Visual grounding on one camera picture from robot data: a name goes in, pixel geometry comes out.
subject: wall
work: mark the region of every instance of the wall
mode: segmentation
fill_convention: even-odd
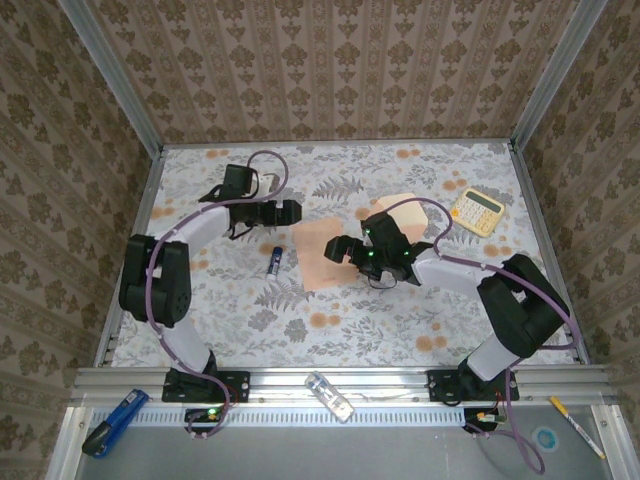
[[[610,0],[525,148],[592,359],[640,446],[640,2]]]
[[[149,168],[53,1],[0,3],[0,477],[40,478]]]
[[[92,0],[166,143],[508,137],[576,1]]]

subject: floral tablecloth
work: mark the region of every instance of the floral tablecloth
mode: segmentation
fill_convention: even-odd
[[[170,150],[149,233],[164,232],[193,211],[221,182],[228,163],[245,164],[257,148]],[[510,154],[504,144],[375,144],[281,146],[290,181],[282,198],[303,205],[303,221],[338,216],[359,235],[359,218],[375,200],[396,193],[428,196],[450,207],[466,187],[497,199],[506,213],[483,239],[456,225],[443,251],[500,263],[513,253],[542,266]],[[266,155],[252,164],[282,175]],[[426,240],[443,215],[426,210]],[[265,279],[273,247],[285,249],[277,280]],[[193,256],[193,300],[186,321],[213,349],[221,366],[457,365],[491,333],[482,305],[438,288],[398,284],[374,290],[359,278],[347,287],[305,293],[290,228],[256,228],[240,240],[220,238]],[[552,342],[565,342],[558,332]],[[568,352],[540,352],[527,363],[571,363]],[[164,366],[149,327],[125,315],[114,366]]]

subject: yellow marker pen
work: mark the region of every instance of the yellow marker pen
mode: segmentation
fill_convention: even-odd
[[[560,402],[560,400],[558,400],[557,397],[551,397],[549,398],[549,401],[553,403],[553,406],[556,407],[558,411],[562,414],[562,416],[569,421],[571,426],[575,429],[576,432],[580,434],[580,436],[584,439],[584,441],[587,442],[587,444],[589,444],[589,446],[591,447],[591,450],[596,452],[596,455],[598,455],[603,460],[607,458],[605,454],[602,452],[602,450],[598,448],[595,442],[591,440],[591,437],[587,435],[587,432],[585,432],[583,428],[580,425],[578,425],[578,422],[576,422],[573,418],[571,418],[571,416],[569,415],[569,412],[567,411],[567,408],[562,404],[562,402]]]

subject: beige cloth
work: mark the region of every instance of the beige cloth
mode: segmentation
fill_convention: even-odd
[[[354,265],[334,263],[324,256],[327,242],[343,233],[340,218],[323,218],[295,225],[292,229],[305,292],[356,281],[358,269]]]
[[[385,208],[407,198],[414,198],[413,193],[400,193],[380,198],[371,209],[369,216],[379,213]],[[389,215],[396,221],[398,228],[409,239],[409,243],[416,243],[422,239],[427,229],[428,219],[420,202],[409,202],[394,208]]]

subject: aluminum frame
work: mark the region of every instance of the aluminum frame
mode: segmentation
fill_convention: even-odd
[[[585,0],[576,7],[513,131],[511,138],[522,148],[531,139],[606,4],[607,0]]]
[[[151,219],[151,211],[153,210],[153,204],[160,188],[160,181],[162,180],[162,172],[165,164],[165,152],[159,152],[157,159],[152,162],[149,169],[149,175],[147,176],[147,183],[144,186],[144,192],[142,199],[140,200],[140,206],[138,207],[138,213],[133,222],[131,234],[145,233],[149,226],[149,220]],[[120,291],[120,282],[122,280],[122,266],[120,266],[120,273],[118,274],[118,280],[113,290],[111,297],[111,303],[109,305],[109,311],[107,312],[107,318],[105,320],[104,328],[102,329],[102,335],[100,337],[100,343],[96,350],[96,356],[93,361],[94,367],[101,367],[109,348],[113,348],[113,338],[117,339],[118,331],[120,330],[120,324],[122,323],[122,316],[124,311],[120,308],[118,303],[118,292]]]
[[[163,146],[165,150],[193,150],[198,148],[273,148],[286,145],[300,147],[315,146],[367,146],[367,145],[399,145],[403,143],[415,144],[457,144],[470,145],[475,143],[503,143],[507,144],[511,140],[509,138],[394,138],[394,139],[376,139],[376,140],[304,140],[291,142],[227,142],[227,143],[189,143],[185,145],[169,143]]]
[[[426,371],[442,367],[415,368],[327,368],[328,379],[357,408],[382,407],[389,412],[403,409],[442,408],[431,402],[425,385]],[[167,368],[86,368],[78,371],[47,480],[75,478],[81,445],[86,438],[94,410],[115,407],[136,387],[160,398]],[[253,368],[249,403],[235,408],[247,411],[296,413],[296,408],[317,406],[318,402],[304,386],[305,368]],[[521,399],[514,408],[549,405],[550,395],[560,395],[569,406],[591,406],[605,453],[615,480],[640,478],[635,455],[615,392],[609,385],[605,367],[599,365],[518,366],[515,369]],[[464,406],[486,405],[468,402]],[[153,407],[198,408],[204,404],[163,404]]]
[[[131,122],[131,126],[138,134],[138,138],[149,156],[155,160],[162,150],[160,133],[147,114],[142,100],[129,82],[124,68],[100,28],[100,23],[93,16],[89,2],[60,0],[60,6],[67,14],[80,40],[87,47],[91,58]]]
[[[560,264],[558,263],[558,258],[556,257],[555,250],[553,249],[553,244],[551,243],[551,236],[549,235],[547,224],[544,221],[540,202],[538,202],[538,197],[536,196],[536,192],[533,187],[533,181],[531,180],[529,170],[527,170],[524,157],[522,156],[522,150],[519,148],[517,142],[512,141],[509,144],[509,151],[511,153],[513,168],[516,171],[516,176],[520,183],[527,212],[529,213],[529,218],[533,225],[533,232],[536,236],[538,246],[540,247],[540,255],[542,256],[542,261],[546,269],[547,278],[553,288],[556,289],[569,307],[569,313],[571,316],[576,318],[573,306],[571,305],[571,298],[567,291],[567,286],[564,282],[564,278],[562,277]],[[569,338],[571,338],[569,328],[566,325],[564,328]],[[580,342],[578,343],[576,354],[580,363],[591,363],[591,359],[589,358],[589,353],[587,352],[587,347],[585,346],[583,339],[580,339]]]

